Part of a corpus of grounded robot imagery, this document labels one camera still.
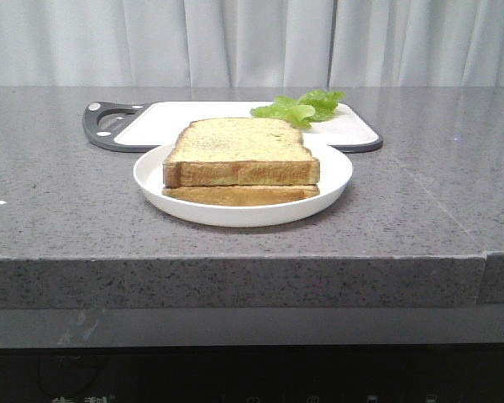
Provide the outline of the toasted bread slice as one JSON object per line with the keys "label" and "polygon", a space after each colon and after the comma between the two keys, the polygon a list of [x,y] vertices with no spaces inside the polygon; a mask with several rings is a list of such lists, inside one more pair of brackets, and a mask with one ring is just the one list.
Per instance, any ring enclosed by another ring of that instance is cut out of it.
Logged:
{"label": "toasted bread slice", "polygon": [[181,186],[164,187],[163,194],[200,204],[253,207],[296,202],[318,196],[317,185],[305,186]]}
{"label": "toasted bread slice", "polygon": [[180,133],[163,171],[170,188],[307,186],[319,182],[320,162],[286,121],[209,118]]}

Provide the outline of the green lettuce leaf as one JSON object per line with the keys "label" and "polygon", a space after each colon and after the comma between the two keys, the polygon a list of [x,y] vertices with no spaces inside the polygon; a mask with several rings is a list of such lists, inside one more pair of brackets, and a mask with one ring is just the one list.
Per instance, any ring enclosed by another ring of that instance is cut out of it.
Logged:
{"label": "green lettuce leaf", "polygon": [[277,118],[297,128],[310,128],[312,123],[332,119],[344,97],[342,91],[316,89],[299,98],[278,96],[270,105],[252,108],[250,114],[254,118]]}

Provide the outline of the white round plate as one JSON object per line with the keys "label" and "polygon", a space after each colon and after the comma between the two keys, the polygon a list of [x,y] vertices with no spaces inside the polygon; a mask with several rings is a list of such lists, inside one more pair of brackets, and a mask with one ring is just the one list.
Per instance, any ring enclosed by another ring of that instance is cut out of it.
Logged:
{"label": "white round plate", "polygon": [[182,201],[163,194],[163,160],[173,146],[162,145],[142,155],[134,164],[133,175],[147,200],[173,217],[230,228],[278,225],[310,217],[331,206],[341,196],[352,174],[351,161],[326,144],[306,143],[320,161],[320,194],[300,201],[257,207],[224,207]]}

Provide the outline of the white grey cutting board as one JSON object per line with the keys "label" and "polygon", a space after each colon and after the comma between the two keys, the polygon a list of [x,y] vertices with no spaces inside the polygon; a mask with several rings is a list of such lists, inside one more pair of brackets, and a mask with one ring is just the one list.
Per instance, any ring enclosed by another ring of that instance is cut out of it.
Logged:
{"label": "white grey cutting board", "polygon": [[[96,146],[118,152],[144,153],[173,144],[189,123],[207,118],[248,118],[249,111],[268,102],[167,101],[151,104],[93,102],[83,113],[82,126]],[[303,131],[306,141],[326,144],[344,153],[380,149],[383,138],[349,106],[340,103],[334,118]]]}

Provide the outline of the white curtain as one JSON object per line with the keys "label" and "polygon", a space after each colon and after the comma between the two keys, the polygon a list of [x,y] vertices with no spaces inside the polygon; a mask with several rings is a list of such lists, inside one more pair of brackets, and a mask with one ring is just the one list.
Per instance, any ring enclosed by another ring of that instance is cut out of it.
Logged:
{"label": "white curtain", "polygon": [[0,86],[504,86],[504,1],[0,1]]}

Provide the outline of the black appliance front panel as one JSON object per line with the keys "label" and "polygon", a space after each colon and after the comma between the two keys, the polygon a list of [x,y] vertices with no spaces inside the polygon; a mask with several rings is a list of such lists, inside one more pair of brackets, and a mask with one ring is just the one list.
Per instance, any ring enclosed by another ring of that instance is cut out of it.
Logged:
{"label": "black appliance front panel", "polygon": [[504,402],[504,344],[4,349],[0,402]]}

